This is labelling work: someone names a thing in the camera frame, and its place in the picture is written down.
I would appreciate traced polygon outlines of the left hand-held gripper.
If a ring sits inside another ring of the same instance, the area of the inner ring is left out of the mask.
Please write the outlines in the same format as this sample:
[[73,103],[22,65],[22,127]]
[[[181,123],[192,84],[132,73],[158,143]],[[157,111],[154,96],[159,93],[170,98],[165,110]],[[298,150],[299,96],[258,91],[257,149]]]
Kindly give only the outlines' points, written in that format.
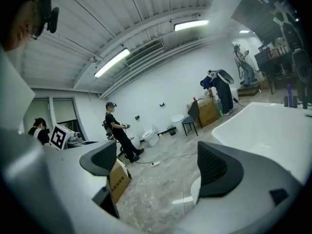
[[74,145],[83,141],[79,132],[74,132],[63,125],[56,124],[49,143],[58,150],[68,149],[69,145]]

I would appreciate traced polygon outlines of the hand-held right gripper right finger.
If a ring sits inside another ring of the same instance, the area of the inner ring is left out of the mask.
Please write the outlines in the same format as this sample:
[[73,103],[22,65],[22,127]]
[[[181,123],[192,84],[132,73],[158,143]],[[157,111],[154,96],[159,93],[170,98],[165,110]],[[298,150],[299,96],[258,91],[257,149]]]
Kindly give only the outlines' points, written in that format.
[[288,211],[302,184],[277,162],[200,141],[200,187],[177,234],[264,234]]

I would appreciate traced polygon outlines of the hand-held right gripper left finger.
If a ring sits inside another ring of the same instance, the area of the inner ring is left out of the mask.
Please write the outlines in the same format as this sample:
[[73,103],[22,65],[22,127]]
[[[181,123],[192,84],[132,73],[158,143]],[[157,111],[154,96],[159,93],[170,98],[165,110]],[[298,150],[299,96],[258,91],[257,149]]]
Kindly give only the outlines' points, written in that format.
[[30,135],[0,132],[0,173],[13,199],[10,226],[48,234],[117,234],[109,174],[116,142],[59,151]]

